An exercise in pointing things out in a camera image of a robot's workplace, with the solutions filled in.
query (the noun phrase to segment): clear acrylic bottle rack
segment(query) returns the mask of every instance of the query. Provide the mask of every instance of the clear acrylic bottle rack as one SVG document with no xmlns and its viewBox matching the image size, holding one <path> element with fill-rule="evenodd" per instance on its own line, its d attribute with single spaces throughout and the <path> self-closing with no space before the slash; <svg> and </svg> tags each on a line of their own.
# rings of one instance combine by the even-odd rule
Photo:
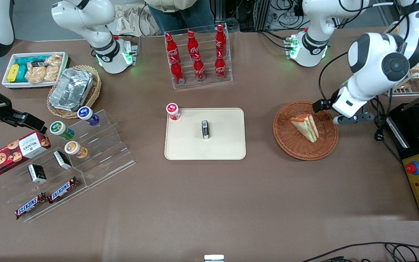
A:
<svg viewBox="0 0 419 262">
<path fill-rule="evenodd" d="M 20 219 L 24 222 L 30 222 L 135 164 L 128 147 L 121 141 L 115 129 L 117 122 L 105 110 L 99 111 L 96 115 L 100 118 L 100 123 L 96 126 L 90 126 L 87 121 L 79 121 L 69 127 L 75 132 L 72 140 L 88 149 L 86 158 L 78 159 L 68 155 L 64 152 L 64 146 L 68 141 L 50 134 L 52 145 L 50 149 L 0 176 L 7 202 L 13 207 L 8 212 L 14 214 L 15 210 L 40 192 L 50 196 L 71 178 L 77 178 L 79 183 L 53 204 L 44 201 L 21 216 Z M 58 165 L 53 156 L 55 151 L 68 156 L 71 169 L 66 170 Z M 29 164 L 43 167 L 47 177 L 45 183 L 32 182 L 28 172 Z"/>
<path fill-rule="evenodd" d="M 231 44 L 229 41 L 229 33 L 227 31 L 227 25 L 224 24 L 224 33 L 226 34 L 226 79 L 224 81 L 216 80 L 216 71 L 215 71 L 215 62 L 216 62 L 216 26 L 215 25 L 205 25 L 203 27 L 197 28 L 187 28 L 182 30 L 168 31 L 170 33 L 174 42 L 177 44 L 179 49 L 179 55 L 181 58 L 181 67 L 182 72 L 185 77 L 185 83 L 183 85 L 177 85 L 173 81 L 172 72 L 171 72 L 171 82 L 174 89 L 197 87 L 214 83 L 223 83 L 233 80 L 232 73 L 232 59 L 231 59 Z M 205 65 L 205 74 L 206 81 L 203 83 L 198 83 L 196 81 L 195 73 L 193 71 L 193 63 L 188 53 L 187 43 L 188 35 L 187 32 L 193 30 L 195 32 L 195 39 L 198 41 L 198 48 L 200 50 L 201 61 Z M 171 61 L 168 56 L 169 71 L 171 70 Z"/>
</svg>

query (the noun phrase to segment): jeans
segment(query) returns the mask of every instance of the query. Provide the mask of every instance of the jeans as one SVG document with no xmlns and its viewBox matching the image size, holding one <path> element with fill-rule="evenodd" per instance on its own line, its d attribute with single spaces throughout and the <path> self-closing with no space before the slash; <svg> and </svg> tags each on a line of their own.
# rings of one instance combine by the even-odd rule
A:
<svg viewBox="0 0 419 262">
<path fill-rule="evenodd" d="M 210 0 L 197 0 L 191 7 L 174 13 L 165 13 L 150 6 L 149 8 L 163 34 L 167 31 L 214 24 Z"/>
</svg>

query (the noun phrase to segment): yellow package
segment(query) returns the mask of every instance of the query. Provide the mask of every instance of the yellow package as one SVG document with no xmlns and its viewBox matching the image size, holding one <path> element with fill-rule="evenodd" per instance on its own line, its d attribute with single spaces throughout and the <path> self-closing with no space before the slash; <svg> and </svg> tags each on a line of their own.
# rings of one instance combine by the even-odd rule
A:
<svg viewBox="0 0 419 262">
<path fill-rule="evenodd" d="M 12 65 L 9 69 L 9 73 L 7 74 L 7 81 L 15 82 L 17 78 L 17 73 L 19 71 L 19 64 Z"/>
</svg>

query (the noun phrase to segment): red bottle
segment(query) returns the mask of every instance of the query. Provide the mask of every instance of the red bottle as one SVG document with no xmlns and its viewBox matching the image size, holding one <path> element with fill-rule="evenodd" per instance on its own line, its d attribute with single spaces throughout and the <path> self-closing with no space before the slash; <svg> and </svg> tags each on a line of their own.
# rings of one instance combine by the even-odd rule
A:
<svg viewBox="0 0 419 262">
<path fill-rule="evenodd" d="M 172 56 L 170 60 L 171 60 L 171 72 L 172 72 L 172 77 L 174 79 L 174 82 L 176 83 L 176 85 L 185 84 L 185 78 L 183 77 L 182 67 L 177 62 L 177 59 L 175 57 Z"/>
<path fill-rule="evenodd" d="M 188 53 L 190 54 L 190 58 L 195 61 L 195 54 L 200 54 L 200 50 L 198 49 L 198 41 L 195 39 L 195 32 L 193 30 L 188 31 Z"/>
<path fill-rule="evenodd" d="M 218 51 L 216 56 L 218 57 L 216 59 L 216 63 L 214 63 L 214 66 L 216 68 L 216 80 L 221 82 L 224 81 L 224 79 L 226 78 L 226 61 L 224 61 L 223 53 L 221 53 L 220 51 Z"/>
<path fill-rule="evenodd" d="M 216 27 L 216 51 L 223 53 L 226 56 L 226 34 L 224 33 L 224 25 L 218 24 Z"/>
<path fill-rule="evenodd" d="M 166 50 L 168 51 L 169 58 L 175 57 L 180 63 L 179 49 L 177 49 L 177 44 L 172 39 L 172 35 L 170 33 L 166 33 L 164 37 L 166 38 Z"/>
<path fill-rule="evenodd" d="M 195 62 L 193 63 L 193 69 L 195 71 L 196 81 L 203 83 L 206 80 L 205 65 L 201 61 L 200 54 L 195 54 Z"/>
</svg>

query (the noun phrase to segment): wicker basket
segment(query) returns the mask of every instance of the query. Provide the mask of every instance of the wicker basket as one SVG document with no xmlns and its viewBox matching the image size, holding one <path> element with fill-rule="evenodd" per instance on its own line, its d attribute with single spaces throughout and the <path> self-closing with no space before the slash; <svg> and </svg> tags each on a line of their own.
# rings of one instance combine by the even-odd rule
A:
<svg viewBox="0 0 419 262">
<path fill-rule="evenodd" d="M 93 85 L 92 85 L 92 87 L 90 89 L 90 92 L 88 93 L 88 96 L 87 96 L 87 99 L 86 99 L 87 102 L 85 103 L 85 106 L 92 107 L 93 103 L 96 101 L 98 96 L 100 96 L 101 79 L 100 79 L 100 76 L 98 74 L 98 71 L 96 71 L 96 69 L 91 67 L 91 66 L 85 66 L 85 65 L 74 66 L 72 68 L 88 71 L 88 72 L 92 73 L 93 76 L 95 77 L 95 79 L 93 81 Z M 60 116 L 62 118 L 66 118 L 66 119 L 78 118 L 77 117 L 77 112 L 71 112 L 71 111 L 67 111 L 67 110 L 57 109 L 57 108 L 52 107 L 51 104 L 49 104 L 49 96 L 51 96 L 53 91 L 56 89 L 57 85 L 58 85 L 58 82 L 56 82 L 56 84 L 53 85 L 53 88 L 51 88 L 51 90 L 49 91 L 49 94 L 48 94 L 48 100 L 47 100 L 46 103 L 48 105 L 49 111 L 56 116 Z"/>
<path fill-rule="evenodd" d="M 289 155 L 301 160 L 319 160 L 329 155 L 339 140 L 339 129 L 327 111 L 313 112 L 309 101 L 293 101 L 284 105 L 274 117 L 272 129 L 279 146 Z M 318 129 L 319 138 L 311 143 L 290 119 L 299 114 L 311 114 Z"/>
</svg>

